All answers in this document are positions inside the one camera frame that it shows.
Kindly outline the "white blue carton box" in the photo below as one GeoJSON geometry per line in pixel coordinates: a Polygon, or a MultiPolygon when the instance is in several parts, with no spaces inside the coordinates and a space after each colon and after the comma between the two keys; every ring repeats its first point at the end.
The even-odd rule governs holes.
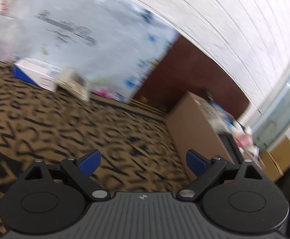
{"type": "Polygon", "coordinates": [[[13,64],[11,73],[20,80],[55,92],[57,87],[55,78],[60,73],[60,68],[35,58],[26,57],[13,64]]]}

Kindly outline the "brown cardboard box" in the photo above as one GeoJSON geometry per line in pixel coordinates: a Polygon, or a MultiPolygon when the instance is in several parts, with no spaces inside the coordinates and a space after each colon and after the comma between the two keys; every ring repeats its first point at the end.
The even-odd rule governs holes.
{"type": "Polygon", "coordinates": [[[190,181],[196,179],[186,164],[186,153],[190,149],[207,159],[218,155],[234,163],[218,136],[222,132],[215,132],[203,115],[198,105],[202,102],[204,99],[201,97],[186,92],[165,118],[165,124],[190,181]]]}

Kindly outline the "dark brown wooden headboard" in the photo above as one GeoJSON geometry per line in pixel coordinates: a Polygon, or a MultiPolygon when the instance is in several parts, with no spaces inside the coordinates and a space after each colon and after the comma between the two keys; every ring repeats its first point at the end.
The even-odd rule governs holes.
{"type": "Polygon", "coordinates": [[[236,119],[250,103],[242,89],[213,59],[179,36],[133,101],[168,113],[187,92],[202,98],[209,94],[236,119]]]}

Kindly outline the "packet of cotton swabs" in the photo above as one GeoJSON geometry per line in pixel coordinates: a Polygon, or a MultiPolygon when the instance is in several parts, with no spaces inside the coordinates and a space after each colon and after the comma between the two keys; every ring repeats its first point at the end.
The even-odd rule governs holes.
{"type": "Polygon", "coordinates": [[[77,71],[67,68],[61,70],[56,76],[55,83],[58,87],[66,90],[71,95],[84,102],[90,100],[90,81],[77,71]]]}

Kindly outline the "floral white plastic bag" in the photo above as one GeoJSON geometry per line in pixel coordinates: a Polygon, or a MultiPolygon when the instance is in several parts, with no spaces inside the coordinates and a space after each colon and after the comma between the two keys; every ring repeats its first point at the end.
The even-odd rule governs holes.
{"type": "Polygon", "coordinates": [[[174,45],[172,24],[135,0],[0,0],[0,61],[78,73],[127,102],[174,45]]]}

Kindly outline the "small yellow cardboard box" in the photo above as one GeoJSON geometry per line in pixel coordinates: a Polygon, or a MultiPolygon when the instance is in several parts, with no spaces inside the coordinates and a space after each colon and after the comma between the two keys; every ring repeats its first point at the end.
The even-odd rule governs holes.
{"type": "Polygon", "coordinates": [[[290,169],[290,140],[284,136],[274,149],[262,151],[259,156],[264,164],[264,173],[276,182],[290,169]]]}

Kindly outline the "leopard letter print blanket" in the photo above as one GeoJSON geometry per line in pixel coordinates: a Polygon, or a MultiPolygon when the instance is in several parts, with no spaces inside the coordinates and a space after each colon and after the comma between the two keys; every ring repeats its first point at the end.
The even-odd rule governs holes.
{"type": "MultiPolygon", "coordinates": [[[[83,103],[12,77],[0,65],[0,199],[35,160],[102,153],[93,179],[108,190],[176,192],[188,182],[166,125],[98,98],[83,103]]],[[[0,236],[5,228],[0,219],[0,236]]]]}

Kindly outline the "black tray in box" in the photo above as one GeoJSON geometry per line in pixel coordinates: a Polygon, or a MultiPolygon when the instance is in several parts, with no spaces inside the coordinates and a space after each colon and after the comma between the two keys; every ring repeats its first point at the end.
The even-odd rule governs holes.
{"type": "Polygon", "coordinates": [[[218,133],[218,136],[222,141],[228,154],[232,158],[234,164],[242,164],[244,159],[232,135],[222,132],[218,133]]]}

